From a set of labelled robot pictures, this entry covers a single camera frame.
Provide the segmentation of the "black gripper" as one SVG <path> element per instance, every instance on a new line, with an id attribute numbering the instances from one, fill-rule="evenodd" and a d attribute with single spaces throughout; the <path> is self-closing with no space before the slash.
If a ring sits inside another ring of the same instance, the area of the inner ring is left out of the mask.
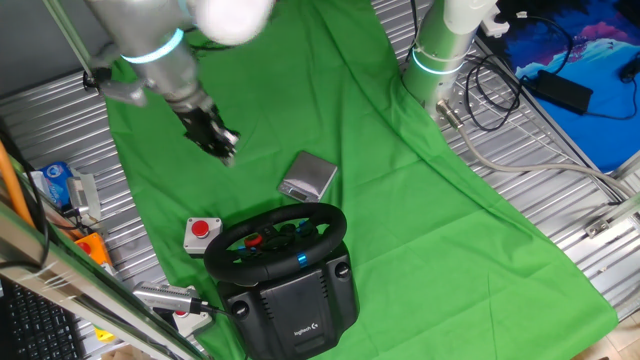
<path id="1" fill-rule="evenodd" d="M 177 112 L 177 117 L 186 129 L 184 136 L 203 151 L 216 157 L 225 166 L 235 164 L 236 144 L 240 139 L 237 131 L 228 129 L 219 119 L 216 105 L 189 112 Z"/>

